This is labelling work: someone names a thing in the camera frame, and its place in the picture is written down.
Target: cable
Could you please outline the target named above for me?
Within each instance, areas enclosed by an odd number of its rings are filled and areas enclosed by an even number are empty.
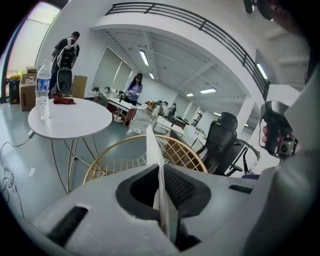
[[[30,137],[28,137],[24,142],[22,142],[21,144],[19,145],[13,145],[11,144],[9,141],[7,141],[6,143],[4,143],[2,145],[2,147],[0,148],[0,163],[1,163],[1,166],[3,168],[3,179],[2,179],[2,183],[3,183],[3,189],[1,191],[1,194],[3,195],[3,197],[5,198],[5,193],[6,193],[6,203],[9,203],[9,200],[10,200],[10,194],[9,194],[9,189],[12,190],[13,193],[15,193],[18,201],[19,201],[19,204],[20,204],[20,209],[21,209],[21,213],[22,213],[22,217],[25,217],[24,215],[24,210],[22,208],[22,202],[21,202],[21,198],[20,198],[20,195],[18,193],[18,188],[17,188],[17,185],[15,183],[15,176],[14,174],[9,170],[8,167],[4,167],[4,164],[3,164],[3,161],[2,161],[2,150],[4,149],[4,146],[6,144],[9,144],[11,145],[13,148],[18,148],[20,146],[23,146],[24,144],[26,144],[28,141],[30,140]]]

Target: gray floor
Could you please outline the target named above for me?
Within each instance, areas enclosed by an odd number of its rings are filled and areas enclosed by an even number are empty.
[[[29,112],[22,112],[19,105],[0,105],[0,145],[6,141],[12,144],[20,144],[27,138],[30,131],[28,125]],[[103,132],[94,136],[97,149],[102,152],[114,143],[139,134],[145,134],[148,125],[152,123],[150,116],[139,111],[136,120],[129,128],[113,121]],[[165,134],[165,130],[157,128],[157,132]],[[91,137],[86,141],[91,149],[94,149]],[[63,141],[54,141],[54,151],[57,165],[64,183],[67,181],[68,149]],[[129,141],[123,146],[117,146],[111,150],[108,158],[136,159],[146,152],[146,140],[139,139]],[[87,151],[84,143],[79,140],[77,156],[88,163],[93,162],[92,156]],[[25,217],[33,221],[45,208],[65,195],[64,189],[57,175],[51,151],[51,141],[34,135],[31,140],[19,147],[12,148],[6,145],[2,151],[3,164],[12,171],[17,190],[21,197]],[[71,189],[74,190],[83,183],[88,166],[82,162],[74,163]],[[31,168],[35,168],[34,174],[29,177]],[[21,215],[20,206],[16,196],[10,191],[9,206],[15,214]]]

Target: water bottle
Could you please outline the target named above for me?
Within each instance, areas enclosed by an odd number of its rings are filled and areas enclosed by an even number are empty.
[[[35,108],[39,118],[45,120],[49,117],[49,88],[51,79],[50,60],[45,59],[39,69],[35,84]]]

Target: black metal railing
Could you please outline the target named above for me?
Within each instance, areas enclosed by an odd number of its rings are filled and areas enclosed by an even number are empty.
[[[230,36],[221,27],[217,26],[210,20],[189,10],[185,10],[168,4],[152,2],[116,3],[112,6],[112,8],[107,12],[106,15],[120,13],[143,13],[166,16],[184,23],[188,23],[189,25],[196,27],[200,31],[205,32],[209,36],[218,40],[235,55],[235,57],[242,63],[242,66],[251,74],[263,97],[266,98],[265,95],[267,94],[266,91],[268,90],[268,84],[259,71],[254,60],[232,36]]]

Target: backpack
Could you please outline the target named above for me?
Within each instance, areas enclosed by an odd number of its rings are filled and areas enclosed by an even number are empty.
[[[71,45],[71,38],[67,38],[67,45],[59,52],[56,58],[56,64],[59,69],[72,69],[77,56],[77,45],[75,42]]]

